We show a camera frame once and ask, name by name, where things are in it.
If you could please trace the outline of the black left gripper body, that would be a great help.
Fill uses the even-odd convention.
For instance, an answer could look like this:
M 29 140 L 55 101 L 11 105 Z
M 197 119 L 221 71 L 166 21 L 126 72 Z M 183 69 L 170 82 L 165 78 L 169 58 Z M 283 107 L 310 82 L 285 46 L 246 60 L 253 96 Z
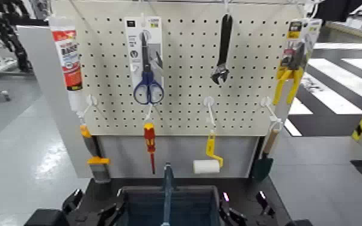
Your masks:
M 70 226 L 63 211 L 57 209 L 37 209 L 24 226 Z

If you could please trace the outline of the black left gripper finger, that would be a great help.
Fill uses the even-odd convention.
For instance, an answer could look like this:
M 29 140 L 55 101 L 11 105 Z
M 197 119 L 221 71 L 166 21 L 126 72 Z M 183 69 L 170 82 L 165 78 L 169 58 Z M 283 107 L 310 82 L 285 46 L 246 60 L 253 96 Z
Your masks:
M 76 189 L 64 200 L 62 204 L 62 211 L 64 213 L 70 213 L 71 211 L 77 209 L 82 198 L 83 191 L 81 189 Z
M 113 205 L 101 210 L 97 215 L 97 226 L 113 226 L 122 217 L 125 211 L 125 203 Z

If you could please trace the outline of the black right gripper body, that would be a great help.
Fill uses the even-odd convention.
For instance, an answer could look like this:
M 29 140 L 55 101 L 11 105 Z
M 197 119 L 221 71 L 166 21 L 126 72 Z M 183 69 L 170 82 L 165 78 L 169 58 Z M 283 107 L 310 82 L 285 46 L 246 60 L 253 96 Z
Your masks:
M 308 219 L 298 219 L 294 221 L 289 221 L 286 226 L 313 226 L 313 224 Z

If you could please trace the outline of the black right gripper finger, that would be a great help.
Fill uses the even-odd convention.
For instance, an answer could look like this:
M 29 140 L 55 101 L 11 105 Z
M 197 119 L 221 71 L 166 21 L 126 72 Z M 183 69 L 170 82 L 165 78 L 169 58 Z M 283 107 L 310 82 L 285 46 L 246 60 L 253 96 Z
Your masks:
M 247 217 L 230 207 L 230 199 L 226 192 L 222 192 L 219 202 L 219 215 L 225 225 L 246 226 Z
M 272 208 L 271 202 L 263 191 L 259 191 L 256 194 L 256 200 L 262 208 L 261 215 L 267 215 L 273 218 L 275 215 L 275 210 Z

